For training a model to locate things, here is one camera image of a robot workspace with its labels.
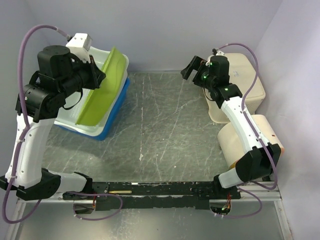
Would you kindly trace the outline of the lime green plastic basin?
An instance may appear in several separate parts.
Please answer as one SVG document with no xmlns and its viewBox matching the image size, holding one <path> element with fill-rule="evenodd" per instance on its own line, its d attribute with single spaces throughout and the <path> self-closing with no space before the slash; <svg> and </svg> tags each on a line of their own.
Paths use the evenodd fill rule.
<svg viewBox="0 0 320 240">
<path fill-rule="evenodd" d="M 100 88 L 88 92 L 75 124 L 93 127 L 101 122 L 121 92 L 128 75 L 129 63 L 128 58 L 116 47 L 111 51 L 92 47 L 90 53 L 106 77 L 101 82 Z"/>
</svg>

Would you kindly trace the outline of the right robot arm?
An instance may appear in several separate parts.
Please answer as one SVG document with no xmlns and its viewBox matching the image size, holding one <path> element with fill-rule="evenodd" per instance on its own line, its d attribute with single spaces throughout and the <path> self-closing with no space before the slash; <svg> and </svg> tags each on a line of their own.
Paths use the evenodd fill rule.
<svg viewBox="0 0 320 240">
<path fill-rule="evenodd" d="M 242 144 L 244 155 L 235 167 L 215 177 L 212 193 L 218 199 L 229 194 L 230 188 L 276 173 L 281 155 L 278 144 L 272 144 L 261 132 L 244 103 L 236 84 L 230 82 L 230 63 L 223 55 L 209 60 L 194 56 L 180 73 L 187 80 L 196 71 L 193 83 L 210 94 L 210 100 L 228 117 Z"/>
</svg>

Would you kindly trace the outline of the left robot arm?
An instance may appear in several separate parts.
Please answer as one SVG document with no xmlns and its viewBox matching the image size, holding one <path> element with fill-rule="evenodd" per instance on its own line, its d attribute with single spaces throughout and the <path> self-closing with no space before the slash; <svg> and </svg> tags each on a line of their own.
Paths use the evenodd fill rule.
<svg viewBox="0 0 320 240">
<path fill-rule="evenodd" d="M 57 173 L 42 167 L 47 138 L 59 110 L 66 99 L 84 89 L 100 87 L 106 77 L 96 65 L 93 55 L 85 49 L 84 56 L 72 53 L 62 45 L 45 47 L 37 54 L 39 69 L 23 87 L 18 97 L 17 136 L 15 153 L 0 187 L 15 191 L 25 201 L 43 200 L 56 193 L 70 192 L 81 199 L 89 199 L 94 192 L 91 177 L 80 173 Z"/>
</svg>

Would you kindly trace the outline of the translucent white plastic tub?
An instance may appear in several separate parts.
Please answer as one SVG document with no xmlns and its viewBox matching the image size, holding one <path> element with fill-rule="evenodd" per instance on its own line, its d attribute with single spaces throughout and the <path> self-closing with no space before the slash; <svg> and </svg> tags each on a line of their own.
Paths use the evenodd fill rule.
<svg viewBox="0 0 320 240">
<path fill-rule="evenodd" d="M 97 67 L 106 74 L 100 88 L 83 89 L 83 95 L 76 92 L 66 99 L 54 122 L 55 125 L 95 140 L 104 140 L 126 99 L 130 85 L 127 68 L 129 59 L 115 47 L 105 51 L 91 47 Z"/>
</svg>

